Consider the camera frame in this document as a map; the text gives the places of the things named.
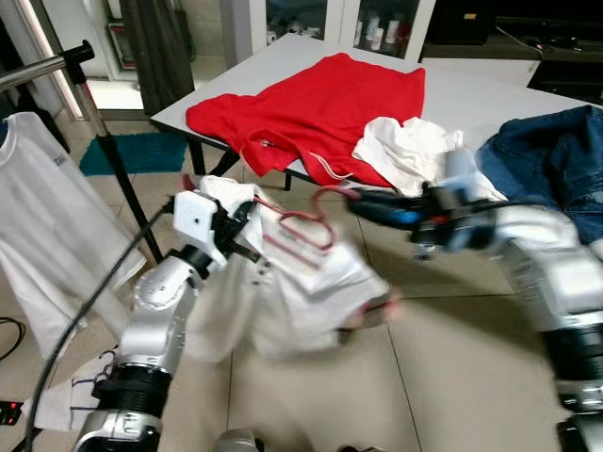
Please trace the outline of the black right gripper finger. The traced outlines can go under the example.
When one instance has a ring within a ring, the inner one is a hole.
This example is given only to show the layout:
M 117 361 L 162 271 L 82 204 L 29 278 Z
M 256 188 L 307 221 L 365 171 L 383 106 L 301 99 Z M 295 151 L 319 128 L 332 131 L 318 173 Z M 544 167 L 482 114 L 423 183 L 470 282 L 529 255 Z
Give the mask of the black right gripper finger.
M 388 214 L 408 210 L 408 198 L 391 192 L 356 192 L 346 199 L 346 207 L 353 214 Z
M 409 208 L 384 205 L 359 205 L 358 216 L 369 222 L 397 230 L 413 230 L 417 227 L 417 212 Z

